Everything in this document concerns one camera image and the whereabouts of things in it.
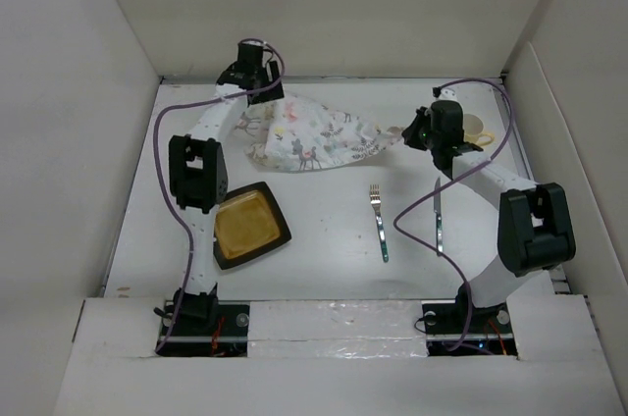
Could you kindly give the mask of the floral animal print cloth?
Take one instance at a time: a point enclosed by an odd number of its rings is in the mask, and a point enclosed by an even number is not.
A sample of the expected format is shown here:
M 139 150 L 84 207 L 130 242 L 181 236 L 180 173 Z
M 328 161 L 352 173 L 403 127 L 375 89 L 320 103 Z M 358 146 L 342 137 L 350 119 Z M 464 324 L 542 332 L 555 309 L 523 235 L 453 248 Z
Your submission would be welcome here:
M 248 107 L 235 126 L 250 161 L 286 173 L 330 170 L 368 159 L 398 143 L 401 132 L 289 92 Z

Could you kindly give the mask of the square black yellow plate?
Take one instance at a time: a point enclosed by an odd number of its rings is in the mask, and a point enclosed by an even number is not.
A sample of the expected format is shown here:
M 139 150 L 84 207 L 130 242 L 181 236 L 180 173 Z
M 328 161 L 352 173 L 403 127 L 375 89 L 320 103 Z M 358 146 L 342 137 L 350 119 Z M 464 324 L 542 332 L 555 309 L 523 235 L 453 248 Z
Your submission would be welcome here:
M 288 222 L 266 182 L 230 191 L 214 227 L 214 257 L 222 271 L 268 254 L 292 239 Z

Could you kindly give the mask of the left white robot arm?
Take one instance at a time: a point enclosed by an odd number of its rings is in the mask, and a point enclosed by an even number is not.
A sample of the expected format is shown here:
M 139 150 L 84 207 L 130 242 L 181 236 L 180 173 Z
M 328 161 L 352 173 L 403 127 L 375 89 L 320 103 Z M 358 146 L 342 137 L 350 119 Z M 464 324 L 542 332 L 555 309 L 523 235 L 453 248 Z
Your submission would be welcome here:
M 212 332 L 219 320 L 211 270 L 216 216 L 228 193 L 224 144 L 250 105 L 280 97 L 283 74 L 283 59 L 268 42 L 239 42 L 236 59 L 219 76 L 213 97 L 188 105 L 204 109 L 197 123 L 168 144 L 169 189 L 183 214 L 191 254 L 173 297 L 171 321 L 184 318 L 198 334 Z

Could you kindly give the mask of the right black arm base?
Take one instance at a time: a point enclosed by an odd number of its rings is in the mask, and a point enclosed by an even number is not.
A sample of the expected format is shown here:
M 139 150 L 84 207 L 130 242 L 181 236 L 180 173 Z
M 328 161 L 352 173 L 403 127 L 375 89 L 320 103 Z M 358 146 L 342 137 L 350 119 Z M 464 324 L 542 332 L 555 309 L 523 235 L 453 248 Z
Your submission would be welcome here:
M 477 308 L 462 288 L 454 299 L 423 301 L 414 329 L 425 337 L 431 357 L 517 355 L 506 303 Z

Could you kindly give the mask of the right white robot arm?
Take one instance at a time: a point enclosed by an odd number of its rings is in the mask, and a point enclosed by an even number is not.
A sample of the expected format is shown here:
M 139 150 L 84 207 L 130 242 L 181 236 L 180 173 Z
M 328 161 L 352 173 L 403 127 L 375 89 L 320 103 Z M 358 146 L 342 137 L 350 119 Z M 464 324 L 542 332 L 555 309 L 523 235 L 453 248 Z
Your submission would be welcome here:
M 497 255 L 460 287 L 453 307 L 459 328 L 477 331 L 488 322 L 489 310 L 527 280 L 574 258 L 576 241 L 563 187 L 520 177 L 466 142 L 458 102 L 437 100 L 419 108 L 402 138 L 406 146 L 430 152 L 437 170 L 497 210 Z

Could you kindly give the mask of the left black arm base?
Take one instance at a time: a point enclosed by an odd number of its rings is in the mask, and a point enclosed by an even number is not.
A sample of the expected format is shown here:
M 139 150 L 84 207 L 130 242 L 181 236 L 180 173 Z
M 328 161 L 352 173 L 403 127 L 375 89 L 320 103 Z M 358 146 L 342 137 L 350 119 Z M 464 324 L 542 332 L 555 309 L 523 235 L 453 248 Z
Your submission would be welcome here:
M 163 357 L 245 357 L 251 306 L 222 301 L 217 290 L 198 295 L 177 290 L 154 313 L 160 318 L 155 353 Z

